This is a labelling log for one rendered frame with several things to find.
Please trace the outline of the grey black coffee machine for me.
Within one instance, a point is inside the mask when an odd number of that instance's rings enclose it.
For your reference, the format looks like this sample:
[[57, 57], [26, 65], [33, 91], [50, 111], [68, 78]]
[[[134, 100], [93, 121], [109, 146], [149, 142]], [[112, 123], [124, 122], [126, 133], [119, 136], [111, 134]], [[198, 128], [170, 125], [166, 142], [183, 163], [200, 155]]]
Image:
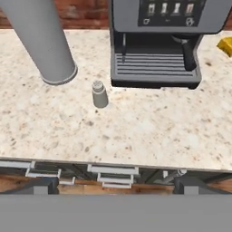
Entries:
[[231, 10], [232, 0], [108, 0], [111, 85], [198, 88], [200, 42]]

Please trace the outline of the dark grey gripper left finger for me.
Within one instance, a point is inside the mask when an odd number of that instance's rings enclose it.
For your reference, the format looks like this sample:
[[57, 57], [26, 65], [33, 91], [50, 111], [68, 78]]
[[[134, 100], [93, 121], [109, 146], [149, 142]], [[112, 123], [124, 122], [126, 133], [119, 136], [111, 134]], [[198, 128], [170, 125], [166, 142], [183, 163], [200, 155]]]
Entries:
[[20, 188], [13, 188], [1, 192], [1, 195], [58, 195], [59, 194], [59, 179], [58, 178], [40, 178], [33, 179]]

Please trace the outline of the yellow block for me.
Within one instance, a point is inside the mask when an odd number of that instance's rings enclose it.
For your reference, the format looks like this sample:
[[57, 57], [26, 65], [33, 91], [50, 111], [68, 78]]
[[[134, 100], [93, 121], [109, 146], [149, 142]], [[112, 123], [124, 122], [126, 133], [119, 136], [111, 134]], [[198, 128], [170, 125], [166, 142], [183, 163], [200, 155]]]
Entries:
[[232, 37], [222, 38], [217, 44], [217, 47], [229, 57], [232, 57]]

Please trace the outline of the tall grey cylinder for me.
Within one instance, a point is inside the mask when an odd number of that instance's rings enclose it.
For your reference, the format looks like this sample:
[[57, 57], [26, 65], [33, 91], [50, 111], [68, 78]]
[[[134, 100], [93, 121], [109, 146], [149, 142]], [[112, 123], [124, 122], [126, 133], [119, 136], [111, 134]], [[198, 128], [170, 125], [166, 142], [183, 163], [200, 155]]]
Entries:
[[44, 82], [62, 85], [76, 76], [54, 0], [0, 0], [0, 7]]

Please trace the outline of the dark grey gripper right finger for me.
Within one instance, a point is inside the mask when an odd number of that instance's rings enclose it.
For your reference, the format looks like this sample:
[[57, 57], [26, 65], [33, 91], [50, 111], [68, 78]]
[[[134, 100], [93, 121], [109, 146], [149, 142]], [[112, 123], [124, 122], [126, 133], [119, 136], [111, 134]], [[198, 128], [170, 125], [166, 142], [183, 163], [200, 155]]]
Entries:
[[173, 193], [180, 195], [230, 195], [228, 191], [209, 187], [198, 178], [185, 176], [174, 179]]

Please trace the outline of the small grey shaker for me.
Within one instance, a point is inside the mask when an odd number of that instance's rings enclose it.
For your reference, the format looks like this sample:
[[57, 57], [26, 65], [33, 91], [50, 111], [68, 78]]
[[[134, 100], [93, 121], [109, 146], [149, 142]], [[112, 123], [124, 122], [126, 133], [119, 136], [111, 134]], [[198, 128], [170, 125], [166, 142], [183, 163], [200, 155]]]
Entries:
[[102, 81], [95, 80], [92, 84], [93, 104], [97, 108], [104, 108], [108, 105], [109, 99], [106, 88]]

